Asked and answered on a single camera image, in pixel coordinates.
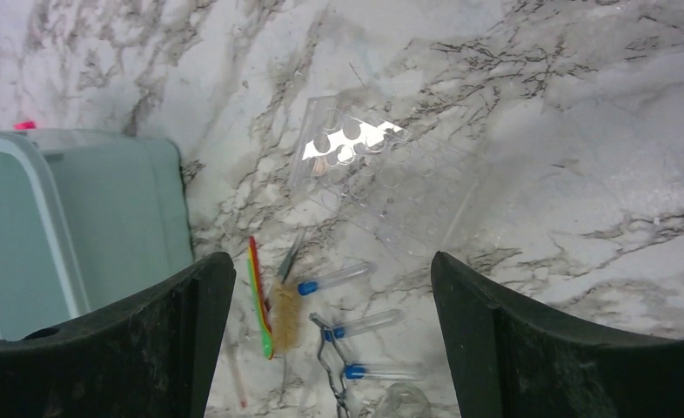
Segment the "small clear glass flask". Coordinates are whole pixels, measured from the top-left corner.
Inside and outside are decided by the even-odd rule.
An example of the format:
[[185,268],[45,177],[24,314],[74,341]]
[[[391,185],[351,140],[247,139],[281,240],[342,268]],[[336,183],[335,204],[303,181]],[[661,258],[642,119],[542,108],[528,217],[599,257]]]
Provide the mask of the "small clear glass flask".
[[430,418],[432,406],[425,393],[407,382],[392,384],[381,398],[372,418]]

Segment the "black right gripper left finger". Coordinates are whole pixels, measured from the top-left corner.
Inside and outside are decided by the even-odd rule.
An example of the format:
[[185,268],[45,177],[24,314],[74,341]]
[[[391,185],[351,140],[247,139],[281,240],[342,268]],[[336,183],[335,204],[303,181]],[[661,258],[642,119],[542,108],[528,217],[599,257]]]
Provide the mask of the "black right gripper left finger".
[[153,287],[0,340],[0,417],[201,417],[236,270],[212,253]]

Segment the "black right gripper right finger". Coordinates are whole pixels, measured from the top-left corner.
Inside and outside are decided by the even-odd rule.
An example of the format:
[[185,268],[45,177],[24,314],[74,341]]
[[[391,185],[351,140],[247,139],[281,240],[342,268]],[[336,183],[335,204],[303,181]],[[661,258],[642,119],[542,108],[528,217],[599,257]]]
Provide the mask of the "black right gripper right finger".
[[436,253],[431,282],[464,417],[684,417],[684,340],[583,320]]

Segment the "red yellow green spatula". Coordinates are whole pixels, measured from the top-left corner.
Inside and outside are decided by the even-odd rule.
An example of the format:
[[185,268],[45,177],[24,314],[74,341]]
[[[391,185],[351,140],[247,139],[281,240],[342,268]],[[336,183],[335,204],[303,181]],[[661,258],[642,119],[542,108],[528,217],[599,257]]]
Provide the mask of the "red yellow green spatula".
[[261,334],[262,351],[267,360],[274,357],[274,343],[272,329],[267,317],[265,306],[265,296],[263,292],[262,280],[260,276],[258,252],[256,240],[253,236],[248,238],[248,273],[251,280],[253,302],[256,309],[258,326]]

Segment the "brown test tube brush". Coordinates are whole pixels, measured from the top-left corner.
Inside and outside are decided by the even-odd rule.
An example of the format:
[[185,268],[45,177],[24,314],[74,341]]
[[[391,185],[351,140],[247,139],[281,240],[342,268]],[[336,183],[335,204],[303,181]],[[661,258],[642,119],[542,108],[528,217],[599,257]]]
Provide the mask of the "brown test tube brush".
[[298,344],[301,296],[294,286],[274,280],[270,301],[274,348],[286,354]]

